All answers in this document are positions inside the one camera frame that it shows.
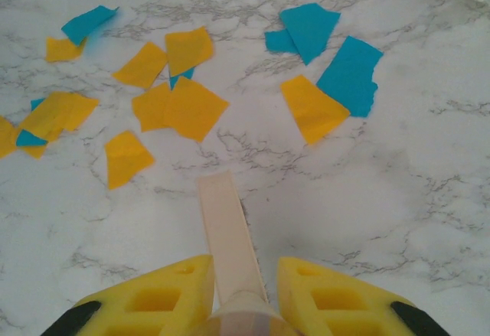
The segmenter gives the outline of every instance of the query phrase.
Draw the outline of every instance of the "marble surface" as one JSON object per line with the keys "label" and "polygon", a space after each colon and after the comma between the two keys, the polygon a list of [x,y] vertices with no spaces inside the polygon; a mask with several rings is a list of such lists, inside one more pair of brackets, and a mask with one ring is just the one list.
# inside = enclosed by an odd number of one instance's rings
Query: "marble surface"
{"label": "marble surface", "polygon": [[[305,67],[263,32],[307,2],[342,17]],[[79,60],[47,64],[45,38],[99,4],[120,13]],[[194,179],[230,169],[273,301],[278,257],[300,256],[410,298],[451,335],[490,334],[488,15],[472,0],[0,0],[0,115],[20,122],[54,90],[101,100],[40,161],[0,161],[0,333],[38,335],[91,292],[206,253]],[[110,74],[201,25],[216,55],[194,79],[230,108],[202,144],[140,133],[142,91]],[[347,35],[385,53],[374,108],[305,146],[279,85],[315,82]],[[126,129],[157,162],[108,191],[103,145]]]}

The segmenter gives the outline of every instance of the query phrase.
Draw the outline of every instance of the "popsicle stick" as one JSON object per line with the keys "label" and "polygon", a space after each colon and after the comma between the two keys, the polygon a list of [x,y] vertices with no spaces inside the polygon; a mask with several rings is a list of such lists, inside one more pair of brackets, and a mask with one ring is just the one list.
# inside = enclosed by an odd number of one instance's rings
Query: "popsicle stick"
{"label": "popsicle stick", "polygon": [[225,304],[238,292],[252,292],[267,303],[247,222],[232,174],[198,179],[207,244],[214,257],[217,293]]}

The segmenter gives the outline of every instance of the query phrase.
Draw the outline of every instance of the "clear plastic part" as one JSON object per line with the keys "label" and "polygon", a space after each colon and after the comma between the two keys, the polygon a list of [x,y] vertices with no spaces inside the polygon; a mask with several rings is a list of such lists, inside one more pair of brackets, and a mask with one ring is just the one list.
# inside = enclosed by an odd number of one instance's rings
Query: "clear plastic part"
{"label": "clear plastic part", "polygon": [[211,316],[186,336],[303,336],[281,318],[260,312]]}

